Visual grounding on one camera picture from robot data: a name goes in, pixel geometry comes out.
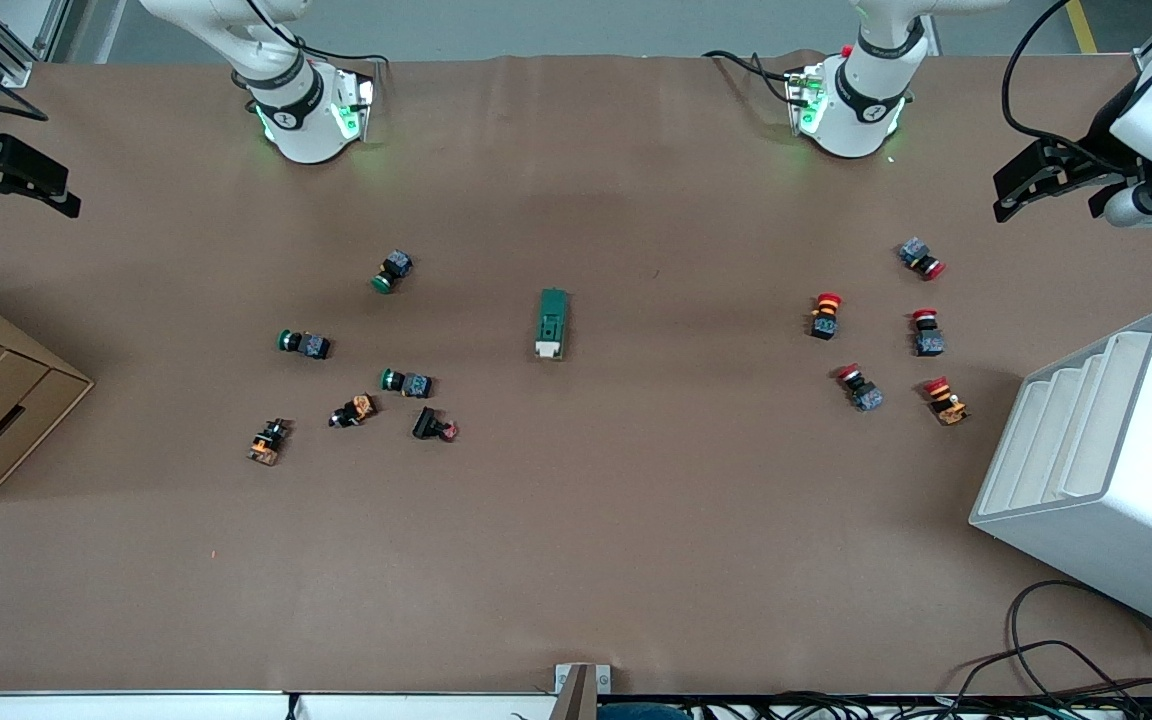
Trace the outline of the red stop button orange block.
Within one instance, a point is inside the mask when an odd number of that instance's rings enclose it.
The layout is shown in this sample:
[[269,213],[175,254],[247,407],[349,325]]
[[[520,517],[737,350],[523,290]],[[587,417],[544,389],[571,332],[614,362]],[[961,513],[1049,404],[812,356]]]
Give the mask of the red stop button orange block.
[[955,395],[952,384],[945,376],[924,382],[922,388],[927,397],[929,410],[943,427],[952,427],[968,418],[967,406]]

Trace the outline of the aluminium frame extrusion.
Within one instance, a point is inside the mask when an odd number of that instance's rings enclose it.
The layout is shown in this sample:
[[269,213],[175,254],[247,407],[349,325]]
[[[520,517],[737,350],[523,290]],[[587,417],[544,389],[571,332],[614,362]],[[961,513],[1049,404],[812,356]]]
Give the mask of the aluminium frame extrusion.
[[74,0],[0,0],[0,78],[26,86],[33,65],[50,60]]

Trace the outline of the orange black selector switch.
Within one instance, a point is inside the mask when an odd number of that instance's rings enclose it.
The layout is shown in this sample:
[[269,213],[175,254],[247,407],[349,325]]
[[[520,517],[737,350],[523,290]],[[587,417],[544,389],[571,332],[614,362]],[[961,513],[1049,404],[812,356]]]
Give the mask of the orange black selector switch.
[[293,420],[274,418],[265,420],[259,433],[252,438],[247,458],[266,468],[274,468],[282,455],[282,446],[291,434]]
[[376,414],[374,401],[370,395],[356,395],[351,401],[338,407],[329,415],[329,429],[361,427],[364,420]]

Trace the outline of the black square push button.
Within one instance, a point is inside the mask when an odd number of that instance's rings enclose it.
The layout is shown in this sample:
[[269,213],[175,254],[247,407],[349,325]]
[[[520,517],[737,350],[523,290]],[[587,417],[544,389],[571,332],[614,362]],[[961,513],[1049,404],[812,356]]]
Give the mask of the black square push button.
[[417,415],[411,435],[416,439],[439,439],[439,441],[452,442],[456,439],[460,430],[453,420],[444,420],[434,407],[422,407]]

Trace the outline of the grey metal bracket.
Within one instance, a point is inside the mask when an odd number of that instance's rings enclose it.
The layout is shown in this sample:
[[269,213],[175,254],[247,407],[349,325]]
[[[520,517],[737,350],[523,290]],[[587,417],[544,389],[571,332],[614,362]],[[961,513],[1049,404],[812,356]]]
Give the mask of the grey metal bracket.
[[611,694],[611,665],[558,664],[554,683],[556,702],[550,720],[596,720],[600,694]]

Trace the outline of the green load switch white lever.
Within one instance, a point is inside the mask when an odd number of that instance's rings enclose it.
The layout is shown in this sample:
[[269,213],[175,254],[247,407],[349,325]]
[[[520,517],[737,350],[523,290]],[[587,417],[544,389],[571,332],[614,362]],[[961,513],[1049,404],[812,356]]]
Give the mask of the green load switch white lever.
[[540,359],[561,361],[564,356],[568,314],[570,296],[566,290],[550,287],[540,291],[535,328],[535,355]]

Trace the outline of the white slotted storage rack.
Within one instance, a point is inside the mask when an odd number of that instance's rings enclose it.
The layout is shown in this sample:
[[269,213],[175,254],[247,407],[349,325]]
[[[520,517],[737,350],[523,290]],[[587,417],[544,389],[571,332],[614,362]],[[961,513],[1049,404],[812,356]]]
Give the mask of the white slotted storage rack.
[[1152,619],[1152,313],[1021,381],[969,521]]

